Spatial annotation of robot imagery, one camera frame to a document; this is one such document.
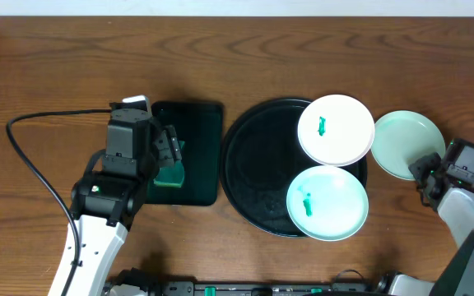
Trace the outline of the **green sponge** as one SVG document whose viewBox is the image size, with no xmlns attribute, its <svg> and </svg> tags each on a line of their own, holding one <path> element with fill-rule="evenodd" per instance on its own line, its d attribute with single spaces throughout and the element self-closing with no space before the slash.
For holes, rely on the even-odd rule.
<svg viewBox="0 0 474 296">
<path fill-rule="evenodd" d="M 184 142 L 172 139 L 170 148 L 159 152 L 159 171 L 153 179 L 157 187 L 180 188 L 184 184 L 185 168 L 182 163 L 182 149 Z"/>
</svg>

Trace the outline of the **mint green plate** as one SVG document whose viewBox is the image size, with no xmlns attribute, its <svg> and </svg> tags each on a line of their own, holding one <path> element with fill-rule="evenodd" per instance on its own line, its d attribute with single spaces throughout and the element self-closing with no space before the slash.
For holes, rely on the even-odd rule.
<svg viewBox="0 0 474 296">
<path fill-rule="evenodd" d="M 286 194 L 293 224 L 307 236 L 325 242 L 356 234 L 369 213 L 361 182 L 344 169 L 319 165 L 298 174 Z"/>
<path fill-rule="evenodd" d="M 399 110 L 375 123 L 371 152 L 376 163 L 393 177 L 413 181 L 410 164 L 434 152 L 444 157 L 445 151 L 441 131 L 424 115 Z"/>
</svg>

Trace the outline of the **mint green plate front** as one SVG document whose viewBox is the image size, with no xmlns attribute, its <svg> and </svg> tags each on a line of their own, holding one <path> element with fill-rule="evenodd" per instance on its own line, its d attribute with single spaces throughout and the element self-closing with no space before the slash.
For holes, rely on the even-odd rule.
<svg viewBox="0 0 474 296">
<path fill-rule="evenodd" d="M 325 242 L 356 234 L 369 213 L 361 182 L 344 169 L 319 165 L 298 174 L 286 194 L 293 224 L 307 236 Z"/>
</svg>

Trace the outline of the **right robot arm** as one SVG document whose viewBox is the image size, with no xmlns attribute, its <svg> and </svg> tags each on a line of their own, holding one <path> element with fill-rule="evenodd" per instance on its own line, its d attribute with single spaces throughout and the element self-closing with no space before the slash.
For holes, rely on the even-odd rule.
<svg viewBox="0 0 474 296">
<path fill-rule="evenodd" d="M 474 295 L 474 155 L 462 152 L 451 159 L 433 153 L 410 164 L 409 170 L 458 250 L 434 282 L 394 272 L 376 290 L 389 295 Z"/>
</svg>

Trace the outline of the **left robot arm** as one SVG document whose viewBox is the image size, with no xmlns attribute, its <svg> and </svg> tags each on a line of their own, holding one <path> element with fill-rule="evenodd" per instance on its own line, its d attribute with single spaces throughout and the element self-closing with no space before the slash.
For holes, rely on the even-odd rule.
<svg viewBox="0 0 474 296">
<path fill-rule="evenodd" d="M 67 240 L 51 295 L 100 295 L 150 187 L 181 188 L 183 142 L 171 125 L 109 125 L 72 189 Z"/>
</svg>

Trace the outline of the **black rectangular tray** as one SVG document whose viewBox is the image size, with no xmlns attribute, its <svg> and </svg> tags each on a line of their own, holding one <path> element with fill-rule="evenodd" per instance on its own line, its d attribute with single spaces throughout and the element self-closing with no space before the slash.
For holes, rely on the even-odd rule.
<svg viewBox="0 0 474 296">
<path fill-rule="evenodd" d="M 181 187 L 148 186 L 147 204 L 210 206 L 217 198 L 223 108 L 218 103 L 161 101 L 153 114 L 174 126 L 181 142 L 184 182 Z"/>
</svg>

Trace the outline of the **black round tray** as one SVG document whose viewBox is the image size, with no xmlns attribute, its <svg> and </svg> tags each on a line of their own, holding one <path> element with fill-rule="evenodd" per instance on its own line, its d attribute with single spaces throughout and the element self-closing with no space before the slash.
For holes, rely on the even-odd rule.
<svg viewBox="0 0 474 296">
<path fill-rule="evenodd" d="M 224 140 L 221 182 L 225 194 L 250 224 L 270 234 L 307 236 L 291 221 L 286 194 L 298 174 L 325 165 L 310 159 L 297 137 L 300 115 L 312 102 L 281 98 L 261 103 L 240 116 Z M 365 188 L 365 156 L 337 168 L 353 174 Z"/>
</svg>

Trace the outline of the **white pink plate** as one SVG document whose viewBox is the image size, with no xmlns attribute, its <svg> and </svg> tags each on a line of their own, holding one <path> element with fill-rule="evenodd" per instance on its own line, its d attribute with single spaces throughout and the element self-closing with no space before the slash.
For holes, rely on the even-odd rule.
<svg viewBox="0 0 474 296">
<path fill-rule="evenodd" d="M 297 137 L 306 155 L 325 165 L 354 164 L 371 148 L 374 119 L 359 100 L 348 95 L 325 95 L 300 115 Z"/>
</svg>

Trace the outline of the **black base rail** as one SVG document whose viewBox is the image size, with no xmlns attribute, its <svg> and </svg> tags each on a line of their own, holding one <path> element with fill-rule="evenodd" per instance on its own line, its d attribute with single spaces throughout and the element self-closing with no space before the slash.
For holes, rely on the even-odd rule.
<svg viewBox="0 0 474 296">
<path fill-rule="evenodd" d="M 134 284 L 105 286 L 103 295 L 148 296 L 304 296 L 304 295 L 381 295 L 365 284 L 195 284 L 190 281 L 150 283 L 146 291 Z"/>
</svg>

